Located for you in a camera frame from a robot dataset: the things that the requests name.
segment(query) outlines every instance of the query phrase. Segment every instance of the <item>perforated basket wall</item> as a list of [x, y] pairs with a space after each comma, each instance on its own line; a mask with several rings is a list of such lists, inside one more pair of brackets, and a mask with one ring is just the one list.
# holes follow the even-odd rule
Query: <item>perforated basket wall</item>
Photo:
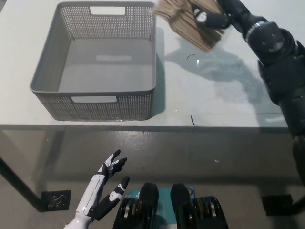
[[[90, 6], [124, 6], [123, 16], [93, 15]], [[58, 92], [70, 42], [86, 38], [148, 39], [155, 43], [155, 16], [150, 2], [64, 2], [56, 9], [31, 89], [56, 120], [146, 120], [152, 109], [153, 91], [112, 93], [117, 102], [75, 103], [77, 93]], [[107, 96], [84, 94], [83, 96]]]

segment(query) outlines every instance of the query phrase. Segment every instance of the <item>robotic finger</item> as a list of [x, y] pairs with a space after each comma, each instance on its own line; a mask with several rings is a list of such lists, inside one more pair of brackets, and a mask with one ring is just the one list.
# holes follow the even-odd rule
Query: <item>robotic finger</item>
[[125, 189], [127, 188], [129, 177], [124, 177], [120, 184], [106, 196], [97, 207], [94, 208], [93, 214], [91, 215], [92, 220], [101, 220], [107, 215], [120, 201]]

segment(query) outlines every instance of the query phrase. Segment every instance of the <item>black robotic finger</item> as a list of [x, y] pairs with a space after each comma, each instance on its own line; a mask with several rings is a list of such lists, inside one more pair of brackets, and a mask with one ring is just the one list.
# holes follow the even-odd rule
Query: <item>black robotic finger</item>
[[226, 29], [231, 25], [229, 17], [226, 14], [213, 13], [196, 4], [192, 4], [192, 11], [195, 22], [200, 29]]
[[107, 215], [120, 201], [125, 189], [129, 183], [130, 178], [124, 177], [120, 184], [106, 196], [92, 211], [91, 219], [101, 220], [105, 215]]
[[112, 175], [114, 175], [117, 172], [120, 172], [122, 170], [122, 167], [125, 165], [126, 161], [127, 161], [126, 157], [123, 158], [123, 159], [118, 160], [118, 162], [113, 165]]
[[111, 154], [110, 157], [107, 158], [107, 160], [105, 161], [106, 165], [107, 165], [107, 166], [110, 166], [111, 163], [114, 161], [114, 159], [115, 159], [118, 155], [120, 155], [120, 153], [121, 153], [121, 150], [118, 149], [118, 150], [115, 151], [113, 154]]

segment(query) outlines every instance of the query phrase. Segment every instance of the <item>gray plastic basket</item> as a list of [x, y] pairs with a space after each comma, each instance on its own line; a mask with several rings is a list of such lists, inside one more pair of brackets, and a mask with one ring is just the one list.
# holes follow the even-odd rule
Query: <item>gray plastic basket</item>
[[150, 2], [57, 6], [30, 86], [54, 119], [151, 117], [156, 83], [152, 7]]

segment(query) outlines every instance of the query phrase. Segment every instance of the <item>table leg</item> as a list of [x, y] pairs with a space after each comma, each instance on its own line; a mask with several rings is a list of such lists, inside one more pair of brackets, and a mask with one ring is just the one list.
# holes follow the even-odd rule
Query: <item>table leg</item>
[[0, 158], [0, 174], [39, 212], [48, 210], [47, 205], [14, 173]]
[[[49, 153], [59, 151], [60, 147], [56, 147], [60, 139], [60, 144], [63, 139], [63, 132], [55, 133], [55, 140], [51, 145]], [[43, 191], [39, 198], [9, 167], [8, 164], [0, 157], [0, 175], [2, 175], [38, 212], [69, 210], [71, 190], [60, 191]]]

